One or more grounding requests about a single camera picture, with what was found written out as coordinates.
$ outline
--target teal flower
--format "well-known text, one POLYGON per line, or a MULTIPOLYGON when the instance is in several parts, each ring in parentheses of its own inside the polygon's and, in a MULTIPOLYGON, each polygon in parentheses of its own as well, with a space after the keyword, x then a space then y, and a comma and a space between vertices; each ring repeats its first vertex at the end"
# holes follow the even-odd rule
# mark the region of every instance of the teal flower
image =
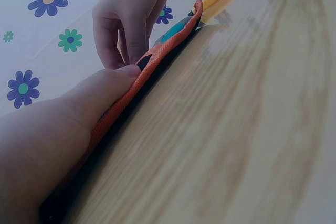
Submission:
POLYGON ((58 43, 59 47, 63 47, 63 52, 68 52, 71 49, 72 52, 77 51, 77 47, 81 47, 83 43, 80 41, 83 36, 82 34, 77 34, 77 30, 74 29, 70 32, 69 29, 65 30, 65 35, 60 34, 58 38, 61 40, 58 43))
POLYGON ((6 34, 4 34, 3 40, 5 42, 10 42, 13 39, 13 35, 14 34, 12 33, 12 31, 8 31, 6 34))

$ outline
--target floral tablecloth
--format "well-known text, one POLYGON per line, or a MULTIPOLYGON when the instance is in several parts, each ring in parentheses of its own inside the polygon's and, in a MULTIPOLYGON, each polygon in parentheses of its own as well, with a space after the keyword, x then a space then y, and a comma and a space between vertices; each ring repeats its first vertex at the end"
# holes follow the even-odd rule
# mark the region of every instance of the floral tablecloth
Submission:
MULTIPOLYGON (((0 115, 58 97, 103 66, 93 41, 98 0, 0 0, 0 115)), ((195 0, 168 0, 151 45, 195 0)), ((215 22, 230 23, 225 11, 215 22)))

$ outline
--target wooden table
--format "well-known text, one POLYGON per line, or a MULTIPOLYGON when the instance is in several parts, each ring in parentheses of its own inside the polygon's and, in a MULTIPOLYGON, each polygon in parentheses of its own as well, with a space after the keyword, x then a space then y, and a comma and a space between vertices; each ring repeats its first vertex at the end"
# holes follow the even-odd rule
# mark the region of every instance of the wooden table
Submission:
POLYGON ((71 223, 335 223, 336 0, 234 0, 107 150, 71 223))

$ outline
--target orange fabric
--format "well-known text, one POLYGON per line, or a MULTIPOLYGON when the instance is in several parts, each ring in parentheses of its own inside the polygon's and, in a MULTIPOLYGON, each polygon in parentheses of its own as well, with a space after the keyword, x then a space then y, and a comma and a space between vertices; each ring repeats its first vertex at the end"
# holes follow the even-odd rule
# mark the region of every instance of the orange fabric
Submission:
POLYGON ((141 87, 145 84, 147 79, 156 69, 157 65, 161 62, 161 60, 177 45, 183 42, 187 36, 190 34, 192 29, 195 27, 196 22, 200 19, 203 12, 203 3, 202 0, 197 0, 195 3, 196 13, 195 15, 188 21, 188 23, 184 26, 183 30, 172 36, 166 42, 162 44, 157 44, 155 47, 146 52, 139 61, 147 56, 152 55, 146 67, 142 70, 138 78, 135 80, 134 84, 128 90, 128 92, 118 100, 103 116, 103 118, 97 123, 96 127, 91 132, 91 139, 89 146, 81 158, 81 160, 77 163, 77 165, 70 171, 70 173, 66 176, 63 183, 61 183, 56 191, 61 191, 62 188, 73 178, 73 176, 78 172, 83 163, 92 153, 94 148, 98 145, 100 140, 105 136, 111 125, 116 121, 121 112, 126 108, 126 106, 132 101, 134 96, 139 92, 141 87))

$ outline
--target skin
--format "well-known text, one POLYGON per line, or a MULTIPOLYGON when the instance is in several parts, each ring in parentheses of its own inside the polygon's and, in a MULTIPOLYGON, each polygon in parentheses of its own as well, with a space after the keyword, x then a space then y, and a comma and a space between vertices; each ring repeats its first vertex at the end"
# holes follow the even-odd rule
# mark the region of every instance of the skin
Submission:
POLYGON ((93 8, 93 30, 97 53, 105 68, 136 63, 148 51, 153 25, 166 1, 99 1, 93 8))
POLYGON ((148 50, 165 3, 100 0, 93 29, 106 69, 59 98, 0 118, 0 223, 38 223, 40 204, 84 154, 98 119, 140 74, 130 64, 148 50))
POLYGON ((84 154, 104 111, 139 74, 137 65, 104 69, 59 98, 0 119, 0 223, 38 223, 40 204, 84 154))

